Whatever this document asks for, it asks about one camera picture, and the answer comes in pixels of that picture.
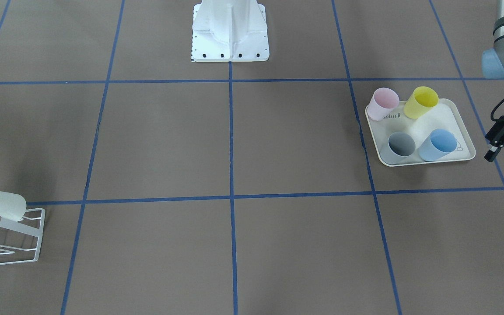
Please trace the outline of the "pink plastic cup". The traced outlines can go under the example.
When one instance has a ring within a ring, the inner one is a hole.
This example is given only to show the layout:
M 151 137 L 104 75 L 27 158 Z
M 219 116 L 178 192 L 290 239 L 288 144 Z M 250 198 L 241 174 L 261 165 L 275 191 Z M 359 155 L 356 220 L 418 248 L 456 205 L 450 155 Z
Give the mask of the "pink plastic cup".
M 367 106 L 367 115 L 372 120 L 383 120 L 399 105 L 398 94 L 386 87 L 377 88 Z

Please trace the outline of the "grey plastic cup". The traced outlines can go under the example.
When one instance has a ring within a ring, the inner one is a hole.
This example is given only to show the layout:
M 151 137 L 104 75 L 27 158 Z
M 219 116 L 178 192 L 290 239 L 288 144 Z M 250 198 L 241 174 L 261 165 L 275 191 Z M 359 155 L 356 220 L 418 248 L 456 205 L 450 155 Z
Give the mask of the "grey plastic cup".
M 411 135 L 405 132 L 394 132 L 386 139 L 379 149 L 382 162 L 396 165 L 410 157 L 416 149 Z

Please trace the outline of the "yellow plastic cup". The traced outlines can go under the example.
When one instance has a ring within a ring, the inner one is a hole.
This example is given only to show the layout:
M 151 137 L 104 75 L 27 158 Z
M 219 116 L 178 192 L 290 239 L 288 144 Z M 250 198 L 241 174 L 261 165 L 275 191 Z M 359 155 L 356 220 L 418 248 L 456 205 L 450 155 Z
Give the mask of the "yellow plastic cup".
M 418 119 L 438 105 L 438 101 L 438 94 L 432 88 L 417 87 L 404 104 L 404 114 L 410 119 Z

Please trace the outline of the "white cartoon tray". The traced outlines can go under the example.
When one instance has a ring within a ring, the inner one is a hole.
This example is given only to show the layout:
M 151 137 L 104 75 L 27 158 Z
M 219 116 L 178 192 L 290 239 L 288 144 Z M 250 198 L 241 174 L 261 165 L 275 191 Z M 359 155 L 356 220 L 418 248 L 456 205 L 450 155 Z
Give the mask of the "white cartoon tray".
M 431 163 L 454 163 L 474 159 L 476 148 L 454 102 L 447 98 L 440 98 L 436 106 L 418 119 L 410 119 L 405 116 L 403 110 L 405 103 L 406 101 L 400 101 L 398 107 L 382 120 L 372 120 L 368 115 L 368 109 L 365 109 L 364 113 L 377 157 L 382 164 L 387 167 L 407 167 Z M 436 160 L 426 161 L 419 156 L 418 148 L 433 131 L 439 129 L 448 131 L 454 136 L 456 147 L 452 152 L 448 152 Z M 410 135 L 414 141 L 415 151 L 410 156 L 391 164 L 391 159 L 386 157 L 388 154 L 385 152 L 385 146 L 390 136 L 396 132 Z

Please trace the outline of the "blue plastic cup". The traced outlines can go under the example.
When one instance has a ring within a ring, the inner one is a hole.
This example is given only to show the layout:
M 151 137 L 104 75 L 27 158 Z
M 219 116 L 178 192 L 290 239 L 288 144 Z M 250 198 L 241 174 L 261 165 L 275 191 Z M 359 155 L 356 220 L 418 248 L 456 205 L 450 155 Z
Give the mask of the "blue plastic cup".
M 457 139 L 448 130 L 438 128 L 422 142 L 417 152 L 424 161 L 436 161 L 457 148 Z

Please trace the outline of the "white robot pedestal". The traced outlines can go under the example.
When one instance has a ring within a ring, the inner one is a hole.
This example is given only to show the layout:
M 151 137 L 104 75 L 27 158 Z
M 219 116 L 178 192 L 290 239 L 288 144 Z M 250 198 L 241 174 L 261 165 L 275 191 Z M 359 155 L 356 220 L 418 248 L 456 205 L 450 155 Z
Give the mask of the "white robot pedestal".
M 192 12 L 192 62 L 269 60 L 266 8 L 256 0 L 203 0 Z

